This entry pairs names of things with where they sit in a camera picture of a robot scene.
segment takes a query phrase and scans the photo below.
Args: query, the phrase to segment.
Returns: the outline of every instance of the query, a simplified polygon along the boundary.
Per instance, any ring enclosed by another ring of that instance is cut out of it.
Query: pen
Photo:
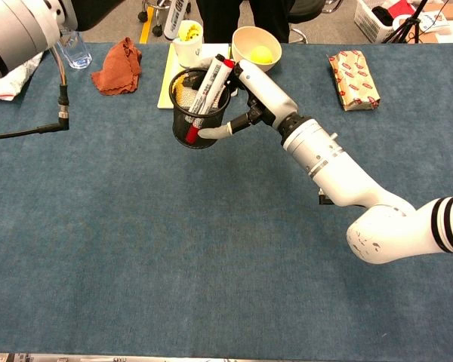
[[[197,112],[199,115],[207,115],[210,112],[214,101],[218,98],[218,96],[220,96],[223,90],[223,85],[230,76],[234,65],[235,63],[230,59],[225,59],[223,61],[220,70],[211,85],[210,91],[206,96],[203,107]],[[189,144],[196,142],[196,139],[198,138],[198,131],[202,129],[203,119],[204,118],[196,118],[190,126],[188,133],[186,134],[186,141]]]
[[[200,85],[198,92],[195,95],[195,99],[193,100],[193,103],[190,106],[190,109],[188,109],[188,111],[190,113],[196,113],[197,115],[200,114],[199,111],[203,107],[203,104],[205,104],[206,96],[208,95],[211,85],[213,84],[213,81],[214,81],[215,77],[217,76],[217,73],[220,71],[221,65],[223,64],[224,60],[225,60],[225,57],[221,54],[218,54],[211,61],[211,65],[208,68],[208,71],[206,72],[205,77],[203,78],[202,85]],[[193,123],[195,118],[187,115],[185,117],[185,120],[188,123]]]

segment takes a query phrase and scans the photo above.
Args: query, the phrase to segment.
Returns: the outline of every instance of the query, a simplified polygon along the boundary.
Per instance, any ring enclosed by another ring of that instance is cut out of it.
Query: wrapped package
[[[339,99],[345,111],[376,109],[379,93],[361,51],[341,51],[329,57]]]

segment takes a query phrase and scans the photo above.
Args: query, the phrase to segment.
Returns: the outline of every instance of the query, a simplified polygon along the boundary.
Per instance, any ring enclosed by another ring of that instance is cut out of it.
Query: black mesh pen holder
[[[169,84],[169,97],[173,103],[173,134],[182,145],[191,149],[205,149],[216,142],[200,136],[193,137],[194,140],[192,140],[190,128],[199,124],[200,128],[221,126],[225,108],[230,102],[230,91],[228,87],[223,86],[223,91],[214,100],[208,114],[198,115],[188,111],[205,75],[204,69],[190,68],[178,73]]]

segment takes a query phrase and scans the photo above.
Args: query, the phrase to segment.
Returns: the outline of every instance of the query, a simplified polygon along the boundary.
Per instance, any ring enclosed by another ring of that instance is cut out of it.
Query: red cap
[[[235,62],[233,60],[230,60],[230,59],[225,59],[223,61],[223,64],[225,64],[229,68],[233,68],[233,66],[235,65]]]
[[[195,126],[191,125],[188,133],[186,134],[185,140],[192,145],[193,143],[196,142],[196,139],[198,138],[198,131],[199,128],[196,128]]]

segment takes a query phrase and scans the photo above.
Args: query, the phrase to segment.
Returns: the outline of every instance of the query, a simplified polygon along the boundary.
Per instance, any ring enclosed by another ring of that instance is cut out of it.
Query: rag
[[[99,92],[105,96],[133,93],[137,89],[141,74],[141,52],[130,38],[114,45],[99,72],[91,74]]]

